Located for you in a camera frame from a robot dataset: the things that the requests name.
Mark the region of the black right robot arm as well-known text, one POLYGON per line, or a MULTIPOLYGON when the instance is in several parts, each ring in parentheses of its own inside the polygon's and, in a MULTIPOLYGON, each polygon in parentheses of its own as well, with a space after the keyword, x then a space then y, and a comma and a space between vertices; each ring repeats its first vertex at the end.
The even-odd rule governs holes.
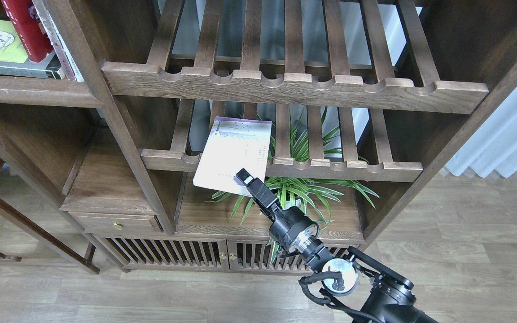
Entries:
POLYGON ((354 323, 433 323, 414 303, 413 283, 355 247, 346 256, 334 255, 318 239, 319 225, 298 207, 285 209, 259 178, 245 169, 236 174, 252 200, 269 218, 270 237, 279 244, 281 257, 300 256, 313 274, 300 278, 304 295, 312 302, 345 312, 354 323), (372 288, 360 310, 352 309, 338 297, 351 294, 359 273, 370 278, 372 288))

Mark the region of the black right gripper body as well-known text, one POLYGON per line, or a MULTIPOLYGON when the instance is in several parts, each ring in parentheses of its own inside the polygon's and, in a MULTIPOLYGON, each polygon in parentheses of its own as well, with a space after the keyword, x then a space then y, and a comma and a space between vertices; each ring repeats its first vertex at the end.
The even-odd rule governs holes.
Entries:
POLYGON ((269 234, 279 245, 279 252, 316 254, 321 250, 317 238, 320 227, 300 208, 292 206, 287 210, 279 206, 268 208, 268 217, 273 221, 269 234))

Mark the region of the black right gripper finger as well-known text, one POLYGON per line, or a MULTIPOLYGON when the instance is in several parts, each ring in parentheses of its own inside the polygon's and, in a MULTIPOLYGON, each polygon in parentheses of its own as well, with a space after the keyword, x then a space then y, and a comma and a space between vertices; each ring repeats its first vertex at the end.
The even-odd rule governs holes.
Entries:
POLYGON ((253 178, 244 168, 236 173, 235 178, 236 182, 246 186, 261 212, 270 221, 275 221, 276 213, 281 211, 281 204, 277 196, 267 188, 265 183, 259 178, 253 178))

